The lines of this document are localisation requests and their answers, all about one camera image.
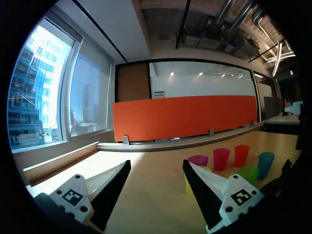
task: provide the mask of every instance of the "window ledge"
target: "window ledge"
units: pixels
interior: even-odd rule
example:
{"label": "window ledge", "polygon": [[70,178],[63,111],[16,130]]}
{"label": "window ledge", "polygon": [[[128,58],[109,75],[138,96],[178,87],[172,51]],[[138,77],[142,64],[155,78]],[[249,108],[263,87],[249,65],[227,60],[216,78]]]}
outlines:
{"label": "window ledge", "polygon": [[96,135],[107,133],[107,132],[109,132],[109,131],[107,131],[107,130],[99,130],[99,131],[95,131],[95,132],[92,132],[92,133],[86,133],[86,134],[75,136],[74,138],[72,138],[71,140],[68,140],[68,141],[61,140],[61,141],[58,141],[58,142],[52,142],[52,143],[48,143],[48,144],[44,144],[44,145],[36,145],[36,146],[25,147],[25,148],[20,148],[20,149],[13,149],[12,150],[12,154],[23,153],[23,152],[30,152],[30,151],[33,151],[33,150],[42,149],[42,148],[46,148],[46,147],[49,147],[49,146],[59,145],[59,144],[68,143],[68,142],[72,142],[72,141],[76,141],[76,140],[83,140],[83,139],[86,139],[88,137],[96,136]]}

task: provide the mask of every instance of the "green cup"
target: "green cup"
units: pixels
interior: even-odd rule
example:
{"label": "green cup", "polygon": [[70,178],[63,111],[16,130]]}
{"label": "green cup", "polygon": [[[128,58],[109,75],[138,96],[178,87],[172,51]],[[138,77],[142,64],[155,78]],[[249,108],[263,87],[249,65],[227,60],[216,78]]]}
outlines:
{"label": "green cup", "polygon": [[238,169],[237,174],[253,185],[259,175],[259,169],[255,166],[245,165]]}

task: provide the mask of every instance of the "glass wall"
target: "glass wall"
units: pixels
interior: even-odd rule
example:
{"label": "glass wall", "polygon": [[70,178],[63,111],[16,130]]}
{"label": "glass wall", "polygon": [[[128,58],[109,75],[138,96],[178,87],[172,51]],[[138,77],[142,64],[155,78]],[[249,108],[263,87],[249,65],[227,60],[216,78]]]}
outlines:
{"label": "glass wall", "polygon": [[29,36],[14,69],[9,91],[8,127],[12,149],[62,140],[57,120],[58,90],[73,44],[72,39],[46,20]]}
{"label": "glass wall", "polygon": [[71,137],[106,129],[110,68],[109,59],[84,40],[71,82]]}
{"label": "glass wall", "polygon": [[241,68],[205,62],[150,63],[152,98],[250,95],[251,73]]}

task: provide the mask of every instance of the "skyscraper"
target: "skyscraper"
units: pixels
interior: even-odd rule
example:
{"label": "skyscraper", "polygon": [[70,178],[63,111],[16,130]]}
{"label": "skyscraper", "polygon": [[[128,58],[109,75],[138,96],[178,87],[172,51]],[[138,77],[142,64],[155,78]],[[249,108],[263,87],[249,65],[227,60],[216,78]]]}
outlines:
{"label": "skyscraper", "polygon": [[76,125],[76,110],[70,110],[70,119],[71,119],[71,125],[75,126]]}
{"label": "skyscraper", "polygon": [[44,32],[38,26],[28,39],[12,76],[8,101],[12,149],[53,141],[50,93],[60,48],[49,41],[49,32]]}
{"label": "skyscraper", "polygon": [[92,85],[86,84],[83,87],[83,97],[82,97],[82,110],[83,110],[83,122],[90,123],[92,122],[91,109],[93,109],[92,101]]}

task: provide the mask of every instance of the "orange cup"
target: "orange cup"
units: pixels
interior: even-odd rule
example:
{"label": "orange cup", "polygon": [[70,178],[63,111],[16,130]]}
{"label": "orange cup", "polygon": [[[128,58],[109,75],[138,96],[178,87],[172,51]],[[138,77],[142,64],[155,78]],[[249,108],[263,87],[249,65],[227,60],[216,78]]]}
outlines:
{"label": "orange cup", "polygon": [[235,161],[234,164],[236,167],[245,166],[247,156],[249,153],[248,145],[238,145],[235,147]]}

